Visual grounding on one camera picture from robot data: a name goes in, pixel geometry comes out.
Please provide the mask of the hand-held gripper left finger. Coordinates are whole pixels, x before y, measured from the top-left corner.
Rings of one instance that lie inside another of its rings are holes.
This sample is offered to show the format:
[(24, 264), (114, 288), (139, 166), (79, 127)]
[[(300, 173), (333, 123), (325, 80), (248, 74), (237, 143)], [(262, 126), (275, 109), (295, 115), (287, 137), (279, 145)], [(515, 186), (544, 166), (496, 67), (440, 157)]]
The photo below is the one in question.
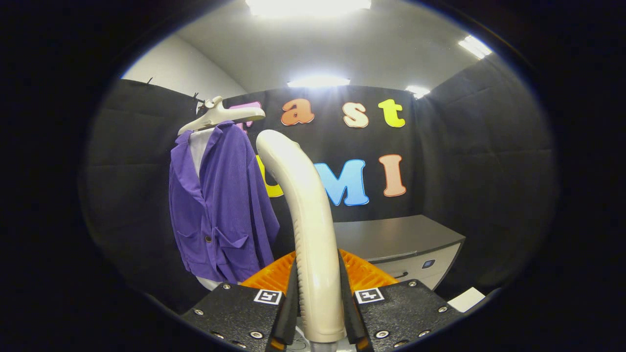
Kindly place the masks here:
[(181, 318), (235, 349), (284, 352), (294, 343), (299, 312), (295, 257), (282, 256), (241, 285), (218, 285)]

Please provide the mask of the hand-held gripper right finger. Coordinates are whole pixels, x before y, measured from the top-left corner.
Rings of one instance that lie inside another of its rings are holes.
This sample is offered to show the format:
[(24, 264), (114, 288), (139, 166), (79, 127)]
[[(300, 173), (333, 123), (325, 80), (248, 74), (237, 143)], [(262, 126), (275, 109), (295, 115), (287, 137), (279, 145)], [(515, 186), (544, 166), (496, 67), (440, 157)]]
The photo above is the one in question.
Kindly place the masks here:
[(358, 352), (398, 352), (463, 317), (418, 279), (399, 281), (346, 250), (338, 256), (347, 340)]

